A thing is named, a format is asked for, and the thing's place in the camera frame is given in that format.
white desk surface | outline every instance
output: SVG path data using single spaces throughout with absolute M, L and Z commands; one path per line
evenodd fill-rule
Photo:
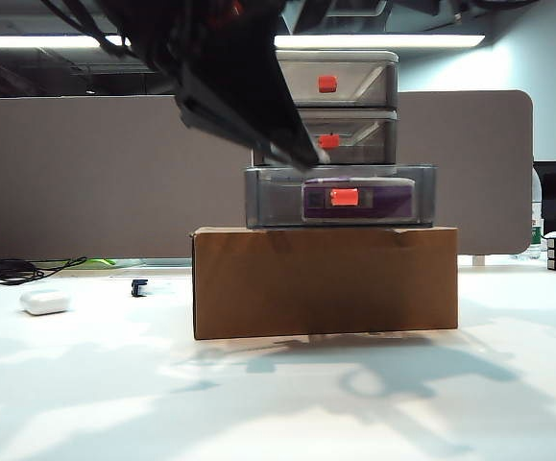
M 188 271 L 132 273 L 0 287 L 0 461 L 556 460 L 542 262 L 462 267 L 458 330 L 205 342 Z M 44 288 L 74 310 L 19 311 Z

transparent drawer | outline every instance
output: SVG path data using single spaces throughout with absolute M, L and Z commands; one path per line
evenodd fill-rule
M 325 165 L 246 170 L 248 228 L 433 225 L 432 165 Z
M 395 163 L 397 113 L 377 109 L 300 109 L 331 164 Z
M 397 108 L 398 57 L 387 51 L 277 51 L 299 107 Z

brown cardboard box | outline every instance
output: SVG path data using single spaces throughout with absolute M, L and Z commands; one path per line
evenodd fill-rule
M 196 339 L 457 328 L 457 229 L 192 237 Z

fluorescent light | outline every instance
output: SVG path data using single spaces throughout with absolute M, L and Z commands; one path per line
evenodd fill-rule
M 400 35 L 276 36 L 276 47 L 288 50 L 397 50 L 403 48 L 472 48 L 485 36 Z
M 119 36 L 108 36 L 116 45 Z M 0 48 L 98 48 L 98 41 L 91 36 L 0 36 Z
M 485 36 L 395 35 L 276 36 L 278 49 L 290 50 L 396 50 L 403 48 L 472 48 Z M 108 36 L 115 44 L 119 36 Z M 0 48 L 98 48 L 91 36 L 0 36 Z

